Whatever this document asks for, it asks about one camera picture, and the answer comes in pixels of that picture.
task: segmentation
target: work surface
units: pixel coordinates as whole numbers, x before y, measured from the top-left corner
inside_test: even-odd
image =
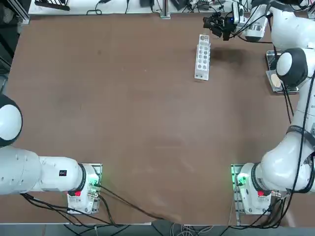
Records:
[[[193,78],[202,17],[32,20],[7,90],[24,115],[14,145],[102,163],[104,185],[171,221],[226,225],[230,164],[260,161],[289,123],[283,96],[270,92],[266,78],[264,55],[271,45],[212,39],[210,79]],[[294,107],[297,99],[291,96]],[[66,203],[64,193],[36,196]],[[116,222],[152,221],[105,197]],[[21,196],[0,202],[3,223],[65,222]],[[296,194],[290,210],[291,225],[315,226],[314,195]],[[104,206],[97,216],[107,219]]]

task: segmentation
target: floor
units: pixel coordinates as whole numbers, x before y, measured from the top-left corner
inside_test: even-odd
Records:
[[[155,227],[162,233],[163,236],[169,236],[169,230],[171,223],[168,221],[155,221]],[[77,233],[83,231],[82,227],[71,227]],[[225,226],[214,226],[213,229],[207,233],[200,234],[201,236],[219,236],[225,229]],[[118,230],[114,227],[103,227],[82,234],[83,236],[111,236]],[[75,234],[63,225],[0,225],[0,232],[2,236],[20,236],[23,234],[32,236],[74,236]],[[177,236],[180,232],[180,225],[176,225],[174,228],[174,235]],[[160,236],[160,234],[152,227],[147,225],[132,225],[123,232],[117,234],[119,236]],[[248,230],[234,230],[229,229],[224,233],[224,236],[311,236],[315,235],[315,229],[304,228],[282,228],[278,229],[248,229]]]

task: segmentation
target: black device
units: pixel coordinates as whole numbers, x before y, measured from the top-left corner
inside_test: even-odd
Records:
[[[184,8],[185,6],[189,5],[190,1],[191,0],[171,0],[172,4],[178,11]]]
[[[140,7],[153,7],[154,0],[140,0]]]
[[[212,31],[217,37],[223,35],[223,41],[230,39],[231,32],[235,31],[236,25],[234,24],[233,17],[223,17],[221,12],[216,12],[210,17],[203,18],[203,27]]]

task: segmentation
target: robot elbow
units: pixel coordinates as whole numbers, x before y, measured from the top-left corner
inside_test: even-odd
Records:
[[[261,177],[265,187],[270,190],[291,189],[296,176],[296,166],[300,150],[300,134],[290,132],[273,150],[267,152],[260,163]],[[306,142],[303,146],[302,162],[313,152],[313,148]],[[305,168],[300,168],[299,176],[307,175]],[[303,188],[303,181],[298,179],[296,188]]]

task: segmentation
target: white plastic holder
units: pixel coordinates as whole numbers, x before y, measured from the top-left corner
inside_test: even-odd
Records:
[[[195,79],[209,80],[210,45],[209,36],[200,34],[196,53]]]

